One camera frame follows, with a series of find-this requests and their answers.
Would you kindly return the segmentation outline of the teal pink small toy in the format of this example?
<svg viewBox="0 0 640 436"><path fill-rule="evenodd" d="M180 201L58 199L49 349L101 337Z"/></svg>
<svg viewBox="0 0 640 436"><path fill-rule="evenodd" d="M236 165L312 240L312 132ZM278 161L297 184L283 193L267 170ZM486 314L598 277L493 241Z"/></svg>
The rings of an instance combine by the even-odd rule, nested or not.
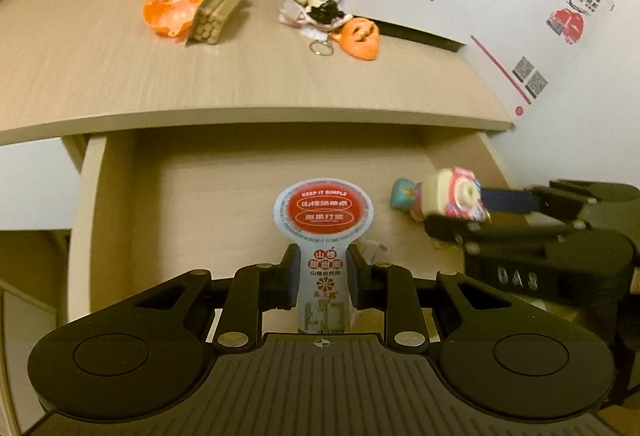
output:
<svg viewBox="0 0 640 436"><path fill-rule="evenodd" d="M398 178L390 193L390 207L397 211L408 212L416 204L418 185L407 178Z"/></svg>

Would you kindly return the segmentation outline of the orange mask toy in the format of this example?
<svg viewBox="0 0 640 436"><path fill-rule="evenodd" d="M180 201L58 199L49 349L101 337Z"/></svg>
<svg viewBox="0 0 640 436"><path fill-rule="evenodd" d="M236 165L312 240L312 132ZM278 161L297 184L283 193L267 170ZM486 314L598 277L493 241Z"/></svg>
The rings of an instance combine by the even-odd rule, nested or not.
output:
<svg viewBox="0 0 640 436"><path fill-rule="evenodd" d="M330 34L344 52L359 60L372 61L380 51L380 30L371 20L352 18Z"/></svg>

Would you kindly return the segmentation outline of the round camera toy keychain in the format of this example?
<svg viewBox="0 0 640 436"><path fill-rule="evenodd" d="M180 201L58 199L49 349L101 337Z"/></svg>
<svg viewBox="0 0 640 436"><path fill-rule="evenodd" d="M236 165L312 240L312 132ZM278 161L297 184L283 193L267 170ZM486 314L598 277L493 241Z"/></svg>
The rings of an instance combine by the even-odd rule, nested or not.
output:
<svg viewBox="0 0 640 436"><path fill-rule="evenodd" d="M418 222L428 215L484 222L489 213L482 201L482 185L472 170L449 167L438 170L416 185L416 200L409 214Z"/></svg>

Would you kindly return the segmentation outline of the orange plastic shell toy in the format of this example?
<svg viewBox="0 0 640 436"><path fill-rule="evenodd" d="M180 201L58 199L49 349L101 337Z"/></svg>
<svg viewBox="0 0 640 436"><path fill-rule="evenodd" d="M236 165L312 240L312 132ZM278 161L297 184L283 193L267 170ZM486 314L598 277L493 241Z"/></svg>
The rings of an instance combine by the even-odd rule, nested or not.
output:
<svg viewBox="0 0 640 436"><path fill-rule="evenodd" d="M190 28L203 0L146 0L142 18L160 36L176 37Z"/></svg>

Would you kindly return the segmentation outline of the red round lollipop snack pack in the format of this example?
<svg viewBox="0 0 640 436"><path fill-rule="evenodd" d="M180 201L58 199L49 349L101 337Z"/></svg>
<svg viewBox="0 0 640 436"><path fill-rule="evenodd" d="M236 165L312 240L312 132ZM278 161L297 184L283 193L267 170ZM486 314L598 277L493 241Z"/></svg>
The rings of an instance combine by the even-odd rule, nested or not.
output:
<svg viewBox="0 0 640 436"><path fill-rule="evenodd" d="M335 178L289 186L273 205L273 219L302 251L298 330L341 334L350 329L346 251L371 226L374 206L360 187Z"/></svg>

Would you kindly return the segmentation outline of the white printed carton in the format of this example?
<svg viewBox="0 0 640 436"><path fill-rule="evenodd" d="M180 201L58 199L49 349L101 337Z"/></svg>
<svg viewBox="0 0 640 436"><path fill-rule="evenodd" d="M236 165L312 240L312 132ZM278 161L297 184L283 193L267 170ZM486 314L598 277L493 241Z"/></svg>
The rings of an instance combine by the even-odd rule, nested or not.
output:
<svg viewBox="0 0 640 436"><path fill-rule="evenodd" d="M493 0L474 23L465 59L513 123L570 78L617 0Z"/></svg>

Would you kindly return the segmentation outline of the cartoon boy figurine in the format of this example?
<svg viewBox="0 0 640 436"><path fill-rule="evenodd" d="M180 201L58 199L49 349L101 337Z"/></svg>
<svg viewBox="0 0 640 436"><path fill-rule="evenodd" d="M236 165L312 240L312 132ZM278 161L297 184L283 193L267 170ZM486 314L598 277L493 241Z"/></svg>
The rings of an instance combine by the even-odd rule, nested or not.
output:
<svg viewBox="0 0 640 436"><path fill-rule="evenodd" d="M333 32L354 16L342 9L342 0L283 0L278 20L300 30Z"/></svg>

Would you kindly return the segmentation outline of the box of wooden sticks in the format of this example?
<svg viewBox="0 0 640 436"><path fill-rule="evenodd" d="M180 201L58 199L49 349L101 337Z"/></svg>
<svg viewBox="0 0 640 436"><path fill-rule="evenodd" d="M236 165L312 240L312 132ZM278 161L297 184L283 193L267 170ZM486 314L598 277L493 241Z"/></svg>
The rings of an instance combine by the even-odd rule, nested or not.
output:
<svg viewBox="0 0 640 436"><path fill-rule="evenodd" d="M221 32L243 0L203 0L194 16L186 46L216 45Z"/></svg>

